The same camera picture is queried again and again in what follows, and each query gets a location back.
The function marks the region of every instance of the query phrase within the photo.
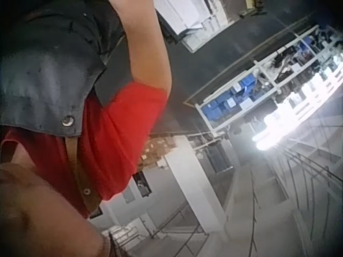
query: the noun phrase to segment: staircase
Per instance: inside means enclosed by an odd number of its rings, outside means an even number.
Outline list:
[[[303,256],[293,203],[263,159],[237,170],[230,198],[233,203],[227,208],[226,224],[229,242],[222,244],[217,256],[247,257],[250,245],[251,256]]]

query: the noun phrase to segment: leather strap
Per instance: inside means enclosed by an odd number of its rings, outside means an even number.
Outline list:
[[[73,176],[79,188],[79,192],[82,196],[84,204],[89,211],[93,213],[101,202],[101,198],[97,191],[93,188],[85,170],[82,168],[81,163],[77,158],[78,150],[78,138],[65,138],[66,152],[68,154],[68,160],[70,163],[70,168],[73,172]]]

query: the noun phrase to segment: pillar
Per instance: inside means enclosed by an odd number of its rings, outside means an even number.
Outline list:
[[[176,148],[165,157],[175,179],[204,231],[222,232],[226,215],[205,171],[188,139],[176,136],[174,140]]]

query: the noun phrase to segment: box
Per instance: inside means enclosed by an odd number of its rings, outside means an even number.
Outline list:
[[[226,100],[228,100],[229,98],[232,97],[232,94],[230,91],[226,91],[224,93],[222,93],[220,96],[218,96],[215,100],[217,101],[217,103],[224,103]]]

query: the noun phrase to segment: fluorescent light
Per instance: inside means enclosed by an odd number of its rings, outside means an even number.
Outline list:
[[[340,65],[339,69],[337,69],[334,74],[331,72],[330,78],[326,80],[325,83],[321,79],[320,75],[316,74],[311,80],[311,82],[316,86],[315,92],[311,91],[308,84],[303,86],[303,92],[307,96],[305,101],[307,101],[309,104],[297,115],[295,110],[290,107],[288,102],[280,104],[279,108],[275,111],[280,115],[280,119],[275,119],[273,114],[267,115],[265,117],[267,129],[253,137],[253,141],[256,142],[256,147],[259,150],[270,149],[279,143],[283,137],[288,135],[301,123],[307,120],[314,112],[316,112],[341,85],[339,83],[341,77],[337,79],[335,75],[338,74],[342,69],[343,65]],[[328,92],[329,88],[327,88],[329,83],[331,83],[333,87],[333,90],[330,92]]]

